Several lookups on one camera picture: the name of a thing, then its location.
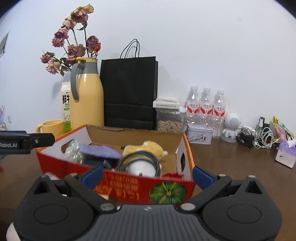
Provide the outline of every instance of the shopping bag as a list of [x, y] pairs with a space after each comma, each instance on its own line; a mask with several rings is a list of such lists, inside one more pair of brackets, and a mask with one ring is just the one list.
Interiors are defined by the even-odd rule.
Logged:
[[100, 78], [106, 126], [155, 129], [156, 111], [152, 107], [158, 83], [155, 57], [102, 60]]

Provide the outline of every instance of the white wall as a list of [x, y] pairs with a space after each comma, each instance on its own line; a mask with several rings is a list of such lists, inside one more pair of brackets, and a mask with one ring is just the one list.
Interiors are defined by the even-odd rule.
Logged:
[[61, 118], [59, 92], [69, 75], [47, 73], [39, 58], [42, 50], [63, 54], [51, 46], [53, 34], [72, 10], [89, 2], [95, 12], [87, 34], [102, 43], [99, 61], [119, 57], [136, 37], [140, 56], [159, 61], [159, 97], [183, 104], [190, 85], [210, 87], [213, 96], [223, 89], [227, 111], [243, 125], [275, 115], [296, 133], [296, 19], [273, 0], [23, 0], [0, 24], [0, 38], [10, 30], [0, 58], [0, 105], [11, 115], [8, 128], [34, 131]]

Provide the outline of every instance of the pumpkin picture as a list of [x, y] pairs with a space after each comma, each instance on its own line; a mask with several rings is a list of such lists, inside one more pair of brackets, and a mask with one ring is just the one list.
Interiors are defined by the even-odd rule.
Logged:
[[162, 182], [149, 191], [150, 200], [158, 204], [181, 203], [186, 194], [186, 188], [176, 182]]

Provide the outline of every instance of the white cable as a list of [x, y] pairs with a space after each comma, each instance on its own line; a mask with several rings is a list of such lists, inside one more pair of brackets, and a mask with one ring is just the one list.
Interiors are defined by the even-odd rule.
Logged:
[[[271, 137], [271, 142], [267, 143], [267, 139]], [[272, 145], [274, 143], [276, 143], [278, 141], [278, 139], [274, 140], [274, 134], [272, 132], [272, 130], [269, 127], [265, 127], [263, 128], [263, 130], [261, 130], [261, 128], [259, 128], [256, 133], [255, 133], [255, 140], [253, 141], [253, 145], [257, 148], [267, 148], [267, 149], [271, 149]]]

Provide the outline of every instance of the plastic bottle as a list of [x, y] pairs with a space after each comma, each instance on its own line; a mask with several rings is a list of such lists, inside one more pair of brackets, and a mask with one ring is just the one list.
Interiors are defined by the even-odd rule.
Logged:
[[183, 132], [187, 129], [187, 123], [194, 124], [197, 120], [197, 115], [200, 110], [200, 97], [197, 93], [197, 86], [191, 86], [187, 95], [186, 102], [186, 115], [184, 117]]
[[223, 130], [223, 121], [225, 116], [226, 101], [224, 98], [224, 91], [217, 90], [214, 98], [213, 109], [213, 138], [220, 138]]
[[202, 96], [200, 98], [200, 124], [211, 126], [213, 113], [213, 99], [211, 97], [211, 89], [204, 88]]

